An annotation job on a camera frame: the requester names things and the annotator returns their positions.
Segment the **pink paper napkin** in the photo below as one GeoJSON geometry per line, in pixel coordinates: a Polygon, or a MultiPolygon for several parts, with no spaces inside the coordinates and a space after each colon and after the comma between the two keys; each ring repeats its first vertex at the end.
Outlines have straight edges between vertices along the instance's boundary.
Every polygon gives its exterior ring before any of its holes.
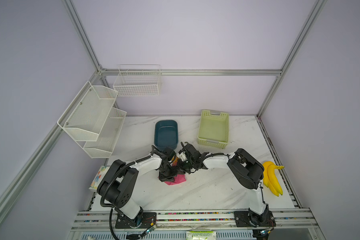
{"type": "Polygon", "coordinates": [[[174,177],[174,180],[172,182],[165,181],[165,183],[169,186],[172,186],[172,185],[178,185],[178,184],[184,183],[185,181],[186,181],[185,175],[177,175],[176,177],[174,177]]]}

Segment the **yellow plastic spoon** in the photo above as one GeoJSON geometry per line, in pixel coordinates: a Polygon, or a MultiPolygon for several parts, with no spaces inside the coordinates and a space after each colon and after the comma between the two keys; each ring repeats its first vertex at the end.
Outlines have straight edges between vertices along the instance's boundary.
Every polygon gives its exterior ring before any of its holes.
{"type": "Polygon", "coordinates": [[[173,157],[172,166],[176,166],[179,158],[177,156],[173,157]]]}

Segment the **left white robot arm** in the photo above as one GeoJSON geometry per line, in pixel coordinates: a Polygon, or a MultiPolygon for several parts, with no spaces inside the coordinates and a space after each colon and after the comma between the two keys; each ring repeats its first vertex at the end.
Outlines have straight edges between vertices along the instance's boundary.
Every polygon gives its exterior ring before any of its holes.
{"type": "Polygon", "coordinates": [[[164,151],[159,151],[152,146],[152,151],[146,157],[129,163],[114,161],[97,189],[97,194],[101,196],[101,207],[115,210],[132,221],[140,221],[143,210],[132,199],[138,177],[158,171],[160,181],[172,181],[177,175],[176,167],[172,166],[175,158],[174,150],[165,148],[164,151]]]}

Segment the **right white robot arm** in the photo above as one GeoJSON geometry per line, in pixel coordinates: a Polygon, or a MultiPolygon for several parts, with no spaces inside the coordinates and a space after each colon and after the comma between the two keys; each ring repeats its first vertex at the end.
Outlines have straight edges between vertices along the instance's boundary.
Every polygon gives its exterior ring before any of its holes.
{"type": "Polygon", "coordinates": [[[249,207],[243,221],[252,226],[274,226],[273,214],[264,200],[262,182],[264,178],[263,165],[244,149],[237,149],[234,153],[200,153],[187,143],[177,154],[177,166],[180,171],[192,174],[198,170],[228,169],[239,184],[247,189],[249,207]]]}

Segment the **colourful napkin packet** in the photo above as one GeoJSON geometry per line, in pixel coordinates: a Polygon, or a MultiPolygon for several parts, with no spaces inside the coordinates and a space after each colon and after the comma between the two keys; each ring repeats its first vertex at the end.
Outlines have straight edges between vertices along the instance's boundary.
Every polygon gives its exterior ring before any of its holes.
{"type": "Polygon", "coordinates": [[[110,169],[110,166],[101,166],[100,169],[98,170],[95,178],[93,179],[89,190],[92,192],[96,192],[98,189],[99,184],[101,183],[101,181],[103,180],[104,176],[106,175],[106,173],[108,172],[108,170],[110,169]]]}

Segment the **light green plastic basket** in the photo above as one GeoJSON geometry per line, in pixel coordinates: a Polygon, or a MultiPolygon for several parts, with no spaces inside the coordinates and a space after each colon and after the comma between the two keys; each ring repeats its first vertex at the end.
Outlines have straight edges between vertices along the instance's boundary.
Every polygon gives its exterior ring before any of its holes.
{"type": "Polygon", "coordinates": [[[202,110],[198,132],[198,144],[225,149],[229,143],[229,114],[202,110]]]}

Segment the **teal plastic oval tub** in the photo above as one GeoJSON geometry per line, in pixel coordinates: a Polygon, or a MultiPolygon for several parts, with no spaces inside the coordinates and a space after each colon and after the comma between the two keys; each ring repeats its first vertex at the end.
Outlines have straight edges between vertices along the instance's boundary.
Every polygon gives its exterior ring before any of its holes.
{"type": "Polygon", "coordinates": [[[175,150],[179,143],[178,123],[174,120],[158,121],[155,125],[154,145],[160,151],[175,150]]]}

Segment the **yellow bananas bunch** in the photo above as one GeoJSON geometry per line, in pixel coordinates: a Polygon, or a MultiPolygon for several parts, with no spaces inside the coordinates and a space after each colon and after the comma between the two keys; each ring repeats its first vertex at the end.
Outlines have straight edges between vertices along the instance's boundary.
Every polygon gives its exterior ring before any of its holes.
{"type": "Polygon", "coordinates": [[[270,189],[270,191],[275,195],[283,195],[282,187],[276,177],[275,171],[282,170],[284,166],[276,166],[273,162],[267,161],[263,163],[264,167],[264,185],[270,189]]]}

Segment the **white perforated metal shelf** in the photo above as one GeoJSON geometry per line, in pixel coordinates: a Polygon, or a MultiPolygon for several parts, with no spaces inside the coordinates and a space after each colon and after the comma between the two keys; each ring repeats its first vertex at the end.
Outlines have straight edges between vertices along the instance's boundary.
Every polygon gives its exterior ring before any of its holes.
{"type": "Polygon", "coordinates": [[[118,92],[87,82],[57,121],[92,159],[114,152],[127,112],[116,108],[118,92]]]}

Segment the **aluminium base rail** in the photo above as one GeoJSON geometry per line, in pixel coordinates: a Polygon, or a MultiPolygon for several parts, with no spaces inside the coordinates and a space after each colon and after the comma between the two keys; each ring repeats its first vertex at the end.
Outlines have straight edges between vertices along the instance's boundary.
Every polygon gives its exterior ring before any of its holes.
{"type": "Polygon", "coordinates": [[[111,240],[113,236],[124,240],[128,235],[139,234],[155,226],[147,240],[186,239],[187,232],[216,232],[217,239],[251,240],[267,237],[281,230],[301,233],[311,240],[325,239],[310,209],[273,209],[270,219],[258,227],[249,223],[245,210],[148,211],[142,223],[132,227],[125,217],[108,211],[79,212],[69,233],[69,240],[111,240]]]}

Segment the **aluminium frame profile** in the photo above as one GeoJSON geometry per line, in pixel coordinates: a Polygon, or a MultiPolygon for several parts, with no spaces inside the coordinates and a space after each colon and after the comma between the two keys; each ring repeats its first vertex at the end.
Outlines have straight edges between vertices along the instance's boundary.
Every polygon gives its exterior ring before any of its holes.
{"type": "MultiPolygon", "coordinates": [[[[292,61],[300,50],[303,42],[305,41],[309,31],[312,28],[312,25],[320,15],[322,9],[324,8],[326,1],[316,1],[310,13],[299,32],[299,35],[289,52],[285,63],[283,64],[280,70],[245,70],[245,69],[237,69],[237,70],[217,70],[217,69],[208,69],[208,70],[200,70],[200,69],[164,69],[162,70],[162,75],[164,76],[276,76],[276,80],[273,83],[270,92],[267,94],[265,102],[261,105],[260,111],[257,114],[261,116],[265,109],[267,108],[269,102],[271,101],[276,89],[280,85],[282,79],[284,78],[288,68],[290,67],[292,61]]],[[[82,22],[79,18],[77,10],[72,1],[63,1],[63,6],[67,10],[68,16],[70,17],[76,32],[79,35],[80,40],[82,41],[86,52],[89,54],[90,59],[95,63],[95,72],[90,78],[90,83],[99,80],[101,77],[105,75],[116,75],[118,74],[117,70],[102,70],[97,58],[95,57],[95,53],[89,43],[88,36],[85,33],[82,22]]],[[[13,209],[14,205],[17,203],[19,197],[23,193],[24,189],[29,185],[31,180],[34,178],[34,175],[37,173],[41,165],[44,163],[47,155],[52,149],[53,145],[56,143],[58,137],[62,132],[62,127],[59,125],[55,125],[52,130],[48,133],[46,138],[42,141],[37,150],[33,153],[28,162],[24,165],[19,174],[15,177],[15,179],[11,182],[9,187],[5,190],[3,195],[0,197],[0,225],[8,216],[10,211],[13,209]]]]}

